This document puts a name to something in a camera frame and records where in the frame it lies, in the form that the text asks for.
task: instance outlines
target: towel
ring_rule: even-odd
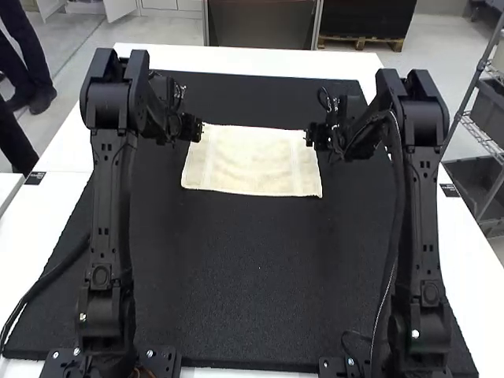
[[[239,195],[322,197],[317,154],[302,130],[204,124],[182,172],[187,189]]]

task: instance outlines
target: black rubber mat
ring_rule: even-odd
[[[188,87],[187,110],[219,124],[304,128],[324,117],[320,85],[361,93],[355,82],[174,75]],[[319,357],[343,353],[344,330],[371,333],[395,196],[383,150],[346,164],[319,156],[322,199],[185,190],[186,153],[182,143],[139,141],[130,223],[139,345],[173,345],[185,365],[315,372]],[[88,185],[46,269],[90,224]],[[74,346],[87,259],[27,306],[6,357]],[[369,348],[353,347],[361,356]],[[450,367],[477,376],[456,326]]]

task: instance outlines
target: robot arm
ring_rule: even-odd
[[[120,61],[114,50],[98,49],[84,81],[80,110],[91,130],[94,209],[91,260],[76,317],[87,359],[83,376],[93,368],[101,378],[129,377],[137,363],[129,252],[132,166],[139,135],[159,144],[199,142],[202,121],[181,111],[182,99],[183,88],[174,80],[150,75],[146,51],[134,50]]]
[[[389,295],[386,376],[446,374],[451,326],[436,205],[440,151],[448,131],[446,105],[427,71],[413,70],[401,80],[393,69],[377,72],[376,97],[361,116],[353,117],[349,96],[332,103],[326,122],[307,130],[307,146],[352,161],[371,158],[384,143],[395,171],[395,216],[373,328],[371,377],[382,376],[375,340],[382,339]]]

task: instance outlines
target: white table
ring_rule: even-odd
[[[24,177],[20,173],[0,173],[0,217],[9,207],[23,182]]]
[[[375,72],[382,67],[375,54],[366,53],[116,45],[122,57],[142,48],[149,50],[153,69],[359,80],[368,102],[375,95]],[[78,115],[74,109],[35,167],[48,172],[42,183],[23,186],[0,220],[0,287],[9,286],[9,292],[2,292],[2,324],[42,272],[91,175],[89,132]],[[438,182],[451,183],[443,167]],[[31,214],[28,218],[24,216],[27,212]],[[447,198],[439,188],[438,214],[441,265],[450,304],[480,377],[502,376],[504,269],[461,198]],[[25,230],[30,230],[29,238]],[[42,367],[41,361],[2,358],[0,378],[37,378]],[[314,377],[222,369],[183,369],[182,375]]]

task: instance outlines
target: gray storage bin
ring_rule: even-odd
[[[493,157],[475,157],[444,163],[455,187],[472,214],[476,216],[484,205],[501,165]],[[478,221],[488,237],[504,235],[504,189],[501,187]]]
[[[504,87],[494,79],[480,80],[471,118],[498,145],[504,146]]]

